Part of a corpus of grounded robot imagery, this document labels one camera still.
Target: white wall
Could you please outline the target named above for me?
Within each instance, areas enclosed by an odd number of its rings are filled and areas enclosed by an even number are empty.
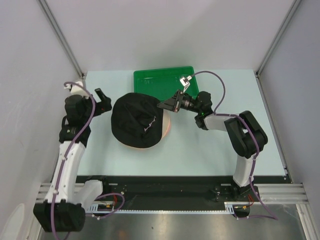
[[[83,71],[257,69],[293,0],[48,0]]]
[[[22,239],[57,160],[63,82],[77,77],[35,0],[0,1],[0,76],[0,235],[23,203]]]
[[[302,182],[320,227],[320,1],[305,0],[261,82],[289,171]]]

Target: black fabric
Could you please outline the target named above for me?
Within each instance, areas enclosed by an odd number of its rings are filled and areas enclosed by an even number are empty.
[[[140,149],[156,145],[162,138],[164,110],[149,95],[131,92],[114,104],[111,130],[121,143]]]

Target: white table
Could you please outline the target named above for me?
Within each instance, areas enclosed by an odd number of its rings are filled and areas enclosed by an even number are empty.
[[[268,136],[268,144],[257,159],[255,175],[283,176],[284,168],[275,138],[260,95],[254,72],[245,70],[212,70],[222,77],[226,86],[224,102],[218,113],[238,114],[245,110],[253,113]],[[101,88],[115,101],[134,91],[132,70],[89,71],[86,87],[93,93]],[[211,74],[196,76],[200,91],[211,93],[213,105],[223,94],[220,81]],[[181,109],[170,112],[171,130],[156,146],[140,150],[127,147],[116,140],[111,132],[111,114],[95,117],[87,149],[80,162],[78,175],[110,176],[226,176],[233,175],[237,155],[228,134],[205,131],[195,123],[195,113]]]

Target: green tray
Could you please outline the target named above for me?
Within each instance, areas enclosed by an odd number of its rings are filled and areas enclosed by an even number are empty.
[[[153,96],[163,102],[171,98],[178,89],[184,89],[180,83],[182,76],[187,77],[194,73],[192,66],[135,71],[133,73],[134,92]],[[190,80],[186,93],[193,98],[197,97],[199,89],[195,77]]]

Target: shiny floor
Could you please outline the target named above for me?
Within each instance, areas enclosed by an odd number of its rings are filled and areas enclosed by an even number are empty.
[[[68,240],[305,240],[295,205],[272,205],[279,221],[236,220],[214,214],[115,214],[104,220],[88,218],[84,229]],[[254,206],[252,214],[265,214]],[[42,232],[39,240],[54,240]]]

